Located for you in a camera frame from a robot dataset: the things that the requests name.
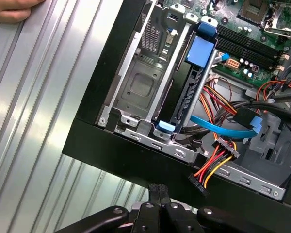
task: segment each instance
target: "human finger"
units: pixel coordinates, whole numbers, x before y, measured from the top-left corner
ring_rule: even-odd
[[[20,10],[28,9],[45,0],[1,0],[0,6],[2,10]]]
[[[30,9],[22,10],[7,10],[0,12],[1,23],[18,23],[29,17],[31,13]]]

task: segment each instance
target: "green circuit board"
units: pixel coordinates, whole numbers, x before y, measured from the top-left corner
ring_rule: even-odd
[[[268,72],[264,69],[260,69],[257,73],[253,73],[252,78],[248,78],[248,76],[243,74],[243,71],[245,68],[241,68],[238,70],[232,70],[226,66],[218,65],[216,67],[218,70],[224,72],[227,75],[231,75],[235,78],[238,78],[240,80],[243,80],[247,83],[250,83],[254,86],[260,87],[267,81],[271,79],[271,77],[274,75],[272,72]]]
[[[263,29],[254,23],[250,23],[247,20],[239,17],[239,12],[244,4],[245,0],[221,0],[214,7],[211,0],[192,0],[193,3],[190,7],[186,7],[186,12],[193,13],[201,18],[203,15],[206,15],[216,19],[218,23],[224,27],[227,27],[235,32],[241,33],[253,40],[256,40],[264,45],[267,45],[276,50],[288,51],[287,48],[291,46],[291,39],[287,39],[284,43],[280,42],[277,35],[273,35],[270,33],[266,33]],[[164,2],[164,6],[169,7],[173,4],[179,3],[183,4],[184,0],[166,0]],[[268,6],[271,3],[270,1],[265,2],[267,4],[267,10],[265,10],[265,14],[263,15],[263,19],[266,17]],[[227,18],[228,23],[223,24],[222,19]],[[245,27],[251,29],[251,32],[241,30]],[[278,18],[277,22],[278,28],[290,28],[291,29],[291,8],[285,7],[282,9],[282,12]],[[265,82],[271,79],[274,75],[273,72],[264,70],[262,68],[259,69],[258,72],[254,73],[252,78],[248,78],[243,75],[244,67],[239,70],[233,70],[226,66],[219,64],[217,69],[222,72],[232,75],[235,78],[242,79],[248,83],[251,83],[257,87],[263,85]]]

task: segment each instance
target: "black cable clip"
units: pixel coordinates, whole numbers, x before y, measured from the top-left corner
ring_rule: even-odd
[[[291,78],[287,78],[285,83],[282,85],[281,92],[284,92],[285,90],[287,90],[290,83],[291,83]]]

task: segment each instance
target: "metal panel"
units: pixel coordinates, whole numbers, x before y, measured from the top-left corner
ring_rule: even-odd
[[[46,0],[26,22],[0,25],[0,233],[53,232],[147,198],[61,154],[122,2]]]

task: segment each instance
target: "black plastic part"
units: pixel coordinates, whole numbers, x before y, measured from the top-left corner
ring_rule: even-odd
[[[238,158],[240,155],[237,151],[234,150],[234,148],[232,148],[226,141],[224,141],[222,138],[218,138],[217,140],[215,140],[215,142],[213,143],[213,147],[216,148],[217,145],[221,145],[222,147],[224,147],[225,149],[228,150],[228,152],[230,152],[234,158]]]
[[[204,196],[207,197],[209,195],[209,192],[203,187],[203,185],[198,181],[198,179],[194,176],[194,174],[191,174],[189,176],[189,181],[194,185],[194,187]]]
[[[141,205],[132,233],[159,233],[160,206],[157,203],[145,202]]]
[[[163,232],[175,233],[204,233],[205,231],[200,226],[196,218],[184,209],[179,203],[170,203],[165,205],[165,212],[167,214],[168,230]]]
[[[211,232],[228,233],[271,233],[263,227],[254,225],[244,219],[215,207],[205,206],[197,211],[198,222],[211,228]]]
[[[250,123],[254,117],[260,117],[260,115],[249,108],[241,107],[237,110],[233,120],[251,130],[253,126]]]
[[[149,184],[149,201],[157,203],[159,206],[164,206],[170,203],[168,188],[164,184]]]
[[[291,83],[291,78],[287,78],[285,83],[282,85],[281,92],[284,92],[285,90],[287,90],[290,83]]]
[[[56,233],[91,233],[105,232],[126,223],[128,210],[122,206],[111,206],[98,213],[84,218]]]

